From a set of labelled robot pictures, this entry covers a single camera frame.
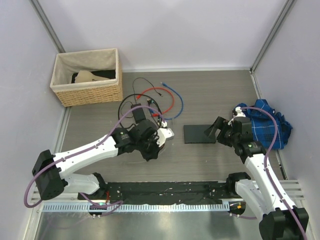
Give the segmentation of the black network switch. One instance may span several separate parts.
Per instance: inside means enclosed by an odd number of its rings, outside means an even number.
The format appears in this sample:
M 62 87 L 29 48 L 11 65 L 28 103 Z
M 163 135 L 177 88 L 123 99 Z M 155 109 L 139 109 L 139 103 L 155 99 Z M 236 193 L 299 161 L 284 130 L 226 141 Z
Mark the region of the black network switch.
M 216 141 L 205 134 L 210 124 L 189 124 L 183 126 L 185 144 L 215 144 Z

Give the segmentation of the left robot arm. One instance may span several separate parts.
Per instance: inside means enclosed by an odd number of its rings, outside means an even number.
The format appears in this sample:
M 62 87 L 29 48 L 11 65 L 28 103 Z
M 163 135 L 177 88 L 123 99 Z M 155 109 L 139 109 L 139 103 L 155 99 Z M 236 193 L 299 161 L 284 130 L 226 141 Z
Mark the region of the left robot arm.
M 138 151 L 146 161 L 157 159 L 166 141 L 167 129 L 148 119 L 131 129 L 114 127 L 102 138 L 73 150 L 51 153 L 42 151 L 31 171 L 40 200 L 48 201 L 64 192 L 81 193 L 100 200 L 107 192 L 98 173 L 76 172 L 98 161 Z

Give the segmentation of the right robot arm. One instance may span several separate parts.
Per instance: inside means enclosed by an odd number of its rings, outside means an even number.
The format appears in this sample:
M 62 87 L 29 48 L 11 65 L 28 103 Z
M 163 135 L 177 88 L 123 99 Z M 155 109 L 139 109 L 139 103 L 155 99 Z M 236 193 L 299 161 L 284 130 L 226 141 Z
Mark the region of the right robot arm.
M 222 145 L 233 147 L 242 163 L 252 174 L 230 174 L 226 193 L 240 196 L 259 221 L 259 232 L 264 240 L 305 240 L 309 215 L 297 207 L 275 175 L 264 146 L 253 139 L 251 121 L 245 116 L 232 120 L 217 117 L 205 130 L 205 135 Z

